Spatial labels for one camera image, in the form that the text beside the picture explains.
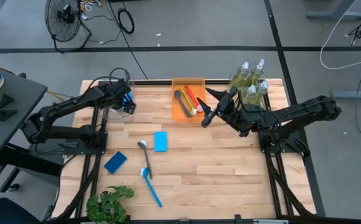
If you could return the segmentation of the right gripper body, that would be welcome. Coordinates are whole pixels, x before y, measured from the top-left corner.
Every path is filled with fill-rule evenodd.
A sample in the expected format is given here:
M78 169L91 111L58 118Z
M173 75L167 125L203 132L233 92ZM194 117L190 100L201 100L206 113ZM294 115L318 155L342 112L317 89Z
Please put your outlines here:
M231 126L239 136L248 136L251 130L252 121L248 118L248 113L242 109L237 109L237 104L229 93L223 95L220 100L220 118Z

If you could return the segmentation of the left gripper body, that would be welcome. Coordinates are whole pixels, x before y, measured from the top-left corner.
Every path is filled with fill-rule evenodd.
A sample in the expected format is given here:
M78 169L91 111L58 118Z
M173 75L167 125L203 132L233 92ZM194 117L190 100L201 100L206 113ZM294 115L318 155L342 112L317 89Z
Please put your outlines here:
M123 100L126 93L131 92L131 88L128 85L128 82L124 79L119 79L115 82L109 82L108 84L109 92L114 94L117 99Z

